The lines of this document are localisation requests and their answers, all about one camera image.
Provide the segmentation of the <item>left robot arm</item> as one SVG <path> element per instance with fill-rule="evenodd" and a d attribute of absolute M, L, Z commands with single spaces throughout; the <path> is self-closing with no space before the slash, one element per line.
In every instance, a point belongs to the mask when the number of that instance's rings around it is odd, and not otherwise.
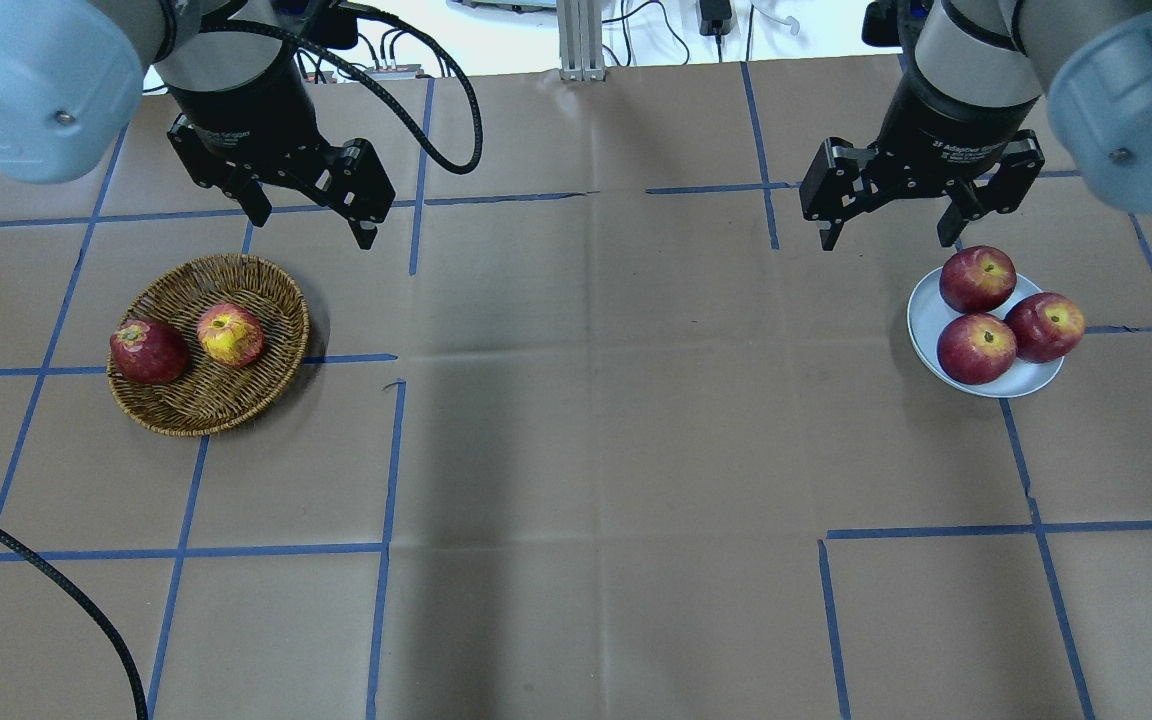
<path fill-rule="evenodd" d="M 0 1 L 0 174 L 52 184 L 96 167 L 156 70 L 179 104 L 168 135 L 189 179 L 218 188 L 251 223 L 266 187 L 343 217 L 374 243 L 396 191 L 365 138 L 334 145 L 294 55 L 347 50 L 335 1 Z"/>

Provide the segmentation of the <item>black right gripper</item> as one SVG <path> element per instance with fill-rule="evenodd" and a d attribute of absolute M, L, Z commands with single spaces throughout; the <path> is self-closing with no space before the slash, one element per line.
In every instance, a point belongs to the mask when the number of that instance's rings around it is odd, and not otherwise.
<path fill-rule="evenodd" d="M 1041 143 L 1021 126 L 1034 104 L 988 108 L 904 76 L 876 141 L 820 143 L 799 183 L 803 217 L 832 251 L 851 217 L 892 200 L 946 197 L 940 245 L 954 247 L 975 220 L 1020 209 L 1043 172 Z"/>

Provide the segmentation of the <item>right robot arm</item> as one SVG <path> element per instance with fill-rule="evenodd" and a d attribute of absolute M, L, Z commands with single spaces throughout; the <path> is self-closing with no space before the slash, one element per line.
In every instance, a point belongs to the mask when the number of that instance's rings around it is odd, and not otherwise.
<path fill-rule="evenodd" d="M 823 250 L 892 200 L 946 197 L 942 247 L 1018 210 L 1044 167 L 1039 100 L 1087 190 L 1152 214 L 1152 1 L 873 1 L 861 37 L 905 65 L 876 141 L 827 138 L 799 184 Z"/>

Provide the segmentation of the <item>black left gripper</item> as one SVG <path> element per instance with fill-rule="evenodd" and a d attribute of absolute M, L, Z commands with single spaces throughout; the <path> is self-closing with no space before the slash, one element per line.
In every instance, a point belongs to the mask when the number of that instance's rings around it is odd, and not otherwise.
<path fill-rule="evenodd" d="M 168 137 L 196 184 L 219 188 L 256 228 L 273 213 L 266 185 L 300 192 L 344 218 L 361 250 L 374 247 L 396 190 L 370 141 L 321 135 L 291 50 L 238 85 L 169 94 L 180 114 Z"/>

